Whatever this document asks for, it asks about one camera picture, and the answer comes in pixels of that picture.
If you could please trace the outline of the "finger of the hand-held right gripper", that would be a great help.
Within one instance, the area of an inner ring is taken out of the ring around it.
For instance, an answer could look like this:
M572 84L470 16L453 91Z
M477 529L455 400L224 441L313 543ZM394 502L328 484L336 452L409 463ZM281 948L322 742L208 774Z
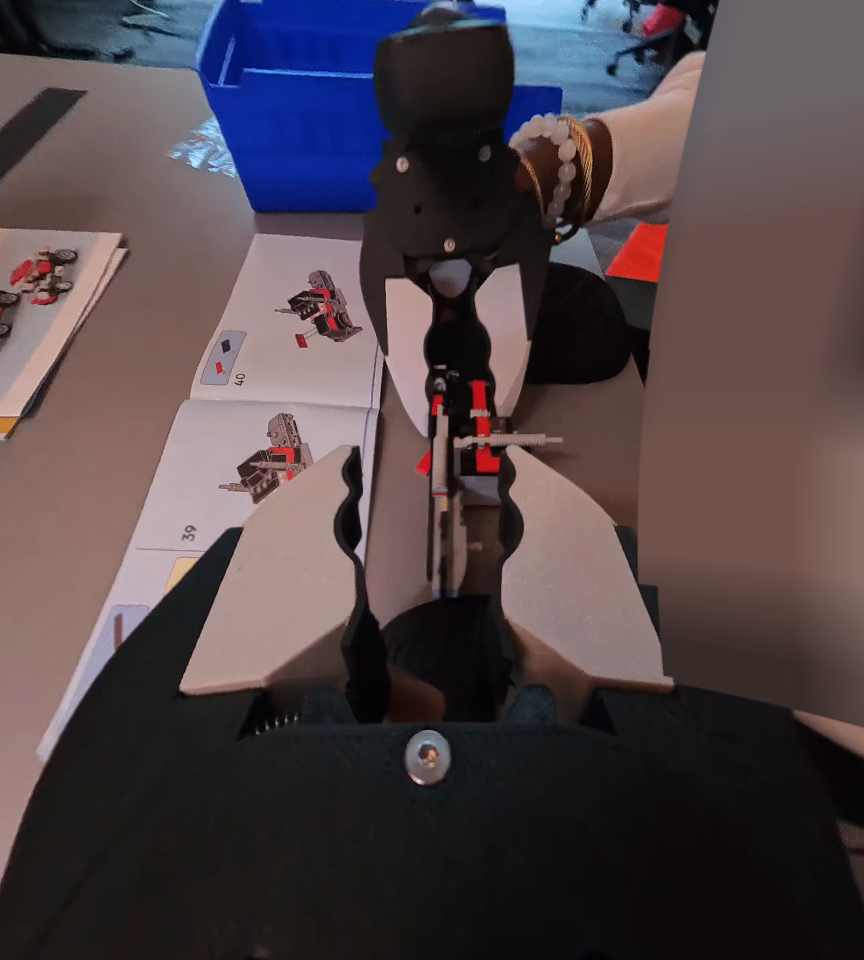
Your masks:
M434 322L434 300L413 280L385 281L386 366L402 406L422 437L429 436L431 400L426 392L430 373L426 338Z
M520 266L494 270L476 291L474 304L488 338L487 366L494 382L495 411L499 417L510 418L522 392L531 352Z

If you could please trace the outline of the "blue plastic bin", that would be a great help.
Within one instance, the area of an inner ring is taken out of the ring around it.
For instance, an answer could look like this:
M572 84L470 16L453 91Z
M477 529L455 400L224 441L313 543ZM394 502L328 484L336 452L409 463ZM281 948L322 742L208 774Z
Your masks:
M221 2L203 32L198 76L251 208L366 212L391 134L374 82L378 43L428 2ZM506 25L499 7L460 5ZM562 113L562 90L514 84L506 142Z

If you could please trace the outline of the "red flat object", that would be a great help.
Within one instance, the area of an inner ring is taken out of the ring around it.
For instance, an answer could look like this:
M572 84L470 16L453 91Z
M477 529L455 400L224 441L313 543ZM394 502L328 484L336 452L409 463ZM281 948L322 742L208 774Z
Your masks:
M610 261L605 276L657 284L666 246L667 223L639 222Z

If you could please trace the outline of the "flat clear plastic bag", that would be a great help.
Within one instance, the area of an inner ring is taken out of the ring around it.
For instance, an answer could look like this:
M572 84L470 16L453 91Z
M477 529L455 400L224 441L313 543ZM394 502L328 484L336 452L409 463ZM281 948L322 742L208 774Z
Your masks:
M209 117L169 151L171 160L192 169L238 178L234 159L215 116Z

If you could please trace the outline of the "person's left hand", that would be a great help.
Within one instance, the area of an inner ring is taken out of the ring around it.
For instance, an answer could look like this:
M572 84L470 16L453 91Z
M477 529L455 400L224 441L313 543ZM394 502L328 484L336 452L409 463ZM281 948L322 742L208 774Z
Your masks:
M386 722L390 724L434 724L444 720L447 699L441 690L401 667L390 665L389 702Z

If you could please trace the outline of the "person's right forearm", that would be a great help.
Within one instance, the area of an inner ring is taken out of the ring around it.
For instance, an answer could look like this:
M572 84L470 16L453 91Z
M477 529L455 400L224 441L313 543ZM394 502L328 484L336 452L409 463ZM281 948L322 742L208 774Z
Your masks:
M584 224L668 223L705 57L685 56L646 100L582 119L593 155Z

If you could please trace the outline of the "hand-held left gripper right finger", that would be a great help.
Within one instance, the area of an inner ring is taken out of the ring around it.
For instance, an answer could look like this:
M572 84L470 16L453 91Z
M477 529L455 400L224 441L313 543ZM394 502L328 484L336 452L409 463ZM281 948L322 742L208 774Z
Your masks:
M596 690L669 695L661 643L616 524L591 496L525 450L502 457L508 546L499 599L513 676L577 722Z

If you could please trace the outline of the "closed instruction booklets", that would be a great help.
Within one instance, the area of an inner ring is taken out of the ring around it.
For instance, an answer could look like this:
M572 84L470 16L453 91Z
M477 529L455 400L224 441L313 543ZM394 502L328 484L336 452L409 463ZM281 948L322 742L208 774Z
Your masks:
M119 233L0 228L0 441L26 416L127 254Z

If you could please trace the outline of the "black red lego truck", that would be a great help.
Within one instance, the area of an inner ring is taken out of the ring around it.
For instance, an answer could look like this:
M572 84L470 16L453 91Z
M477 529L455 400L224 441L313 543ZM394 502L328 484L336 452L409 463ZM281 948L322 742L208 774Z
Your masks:
M460 595L474 550L464 510L499 505L501 456L511 447L557 447L563 439L512 429L498 414L488 379L468 380L435 366L430 389L430 447L419 468L429 494L426 573L432 597L452 599Z

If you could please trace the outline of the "open instruction booklet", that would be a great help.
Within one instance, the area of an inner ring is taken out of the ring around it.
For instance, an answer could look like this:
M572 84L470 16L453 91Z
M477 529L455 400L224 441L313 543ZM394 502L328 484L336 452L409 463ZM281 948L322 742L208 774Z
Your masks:
M126 554L39 741L46 762L114 652L227 529L344 445L362 454L366 558L384 362L358 242L257 234L178 407Z

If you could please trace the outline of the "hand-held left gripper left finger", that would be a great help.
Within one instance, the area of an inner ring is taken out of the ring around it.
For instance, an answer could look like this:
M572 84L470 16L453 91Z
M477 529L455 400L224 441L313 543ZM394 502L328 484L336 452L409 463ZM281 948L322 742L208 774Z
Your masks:
M280 713L339 690L361 723L388 711L387 654L368 602L361 451L342 445L245 521L179 684L185 695L264 690Z

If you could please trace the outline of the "person's right hand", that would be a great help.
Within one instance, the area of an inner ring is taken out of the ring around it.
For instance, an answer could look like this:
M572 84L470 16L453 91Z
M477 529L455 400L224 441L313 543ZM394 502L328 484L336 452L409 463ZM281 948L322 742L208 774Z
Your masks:
M530 138L519 144L519 166L514 179L515 192L529 194L546 215L559 182L562 162L558 146L546 137Z

